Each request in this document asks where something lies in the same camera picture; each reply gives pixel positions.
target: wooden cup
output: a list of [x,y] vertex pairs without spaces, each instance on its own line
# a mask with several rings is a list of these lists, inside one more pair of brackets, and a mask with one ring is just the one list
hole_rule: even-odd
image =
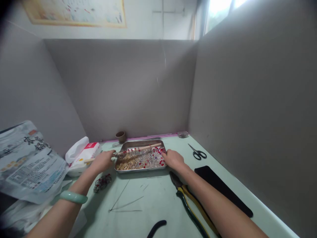
[[116,137],[118,138],[120,144],[123,144],[126,141],[126,135],[124,131],[118,132]]

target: green bangle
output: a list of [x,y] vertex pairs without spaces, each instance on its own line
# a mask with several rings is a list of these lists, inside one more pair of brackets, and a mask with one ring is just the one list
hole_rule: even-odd
[[84,196],[84,195],[81,195],[78,193],[74,193],[74,192],[71,192],[68,190],[63,191],[60,194],[59,198],[67,200],[67,201],[71,201],[74,203],[80,203],[80,204],[84,204],[88,200],[87,196]]

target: black phone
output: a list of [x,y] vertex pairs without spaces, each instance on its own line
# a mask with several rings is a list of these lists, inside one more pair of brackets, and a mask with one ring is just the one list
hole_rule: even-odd
[[235,204],[248,217],[253,217],[251,209],[248,208],[234,192],[232,192],[232,190],[215,174],[215,172],[212,171],[211,168],[209,168],[209,166],[200,167],[194,171],[211,186],[226,196],[227,199]]

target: pliers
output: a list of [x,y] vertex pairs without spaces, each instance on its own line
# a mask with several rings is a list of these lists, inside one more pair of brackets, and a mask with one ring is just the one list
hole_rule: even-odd
[[191,220],[194,222],[194,224],[196,225],[196,227],[198,228],[198,230],[200,231],[200,233],[202,234],[202,236],[204,238],[210,238],[210,236],[208,235],[205,227],[203,226],[203,224],[200,222],[200,220],[197,218],[197,216],[195,215],[195,213],[192,211],[191,207],[189,206],[187,199],[185,197],[185,195],[187,195],[193,202],[194,204],[197,206],[197,208],[199,209],[200,213],[202,214],[202,216],[204,217],[205,221],[207,222],[208,226],[213,230],[213,232],[218,236],[221,237],[218,230],[216,229],[216,227],[214,226],[214,224],[212,223],[210,217],[207,215],[207,213],[205,212],[204,208],[202,207],[202,205],[200,204],[200,202],[197,200],[197,198],[188,190],[188,186],[183,184],[180,179],[177,177],[176,174],[174,174],[172,171],[169,172],[169,175],[171,177],[172,183],[175,185],[177,192],[176,192],[176,196],[179,197],[182,202],[183,205],[185,207],[185,210],[187,212],[187,214],[189,215],[189,217],[191,218]]

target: tabletop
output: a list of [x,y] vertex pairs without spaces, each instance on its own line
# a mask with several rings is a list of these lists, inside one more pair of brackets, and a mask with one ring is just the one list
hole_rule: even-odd
[[[254,196],[239,180],[230,174],[215,158],[212,157],[191,136],[162,138],[165,148],[179,152],[191,169],[208,165],[222,181],[253,211],[252,220],[269,237],[297,237],[273,212],[271,212],[256,196]],[[207,158],[196,160],[193,150],[206,153]],[[112,149],[113,142],[102,145],[104,151]],[[88,201],[82,206],[87,224],[76,235],[80,237],[147,237],[154,224],[166,220],[167,225],[159,228],[154,237],[201,237],[200,232],[187,215],[182,201],[176,196],[176,188],[172,184],[169,171],[165,170],[118,174],[111,168],[112,181],[99,193],[93,193],[94,184],[88,192]],[[109,211],[121,192],[115,208],[134,203],[123,208]],[[210,237],[217,237],[207,225],[194,203],[188,203],[202,222]]]

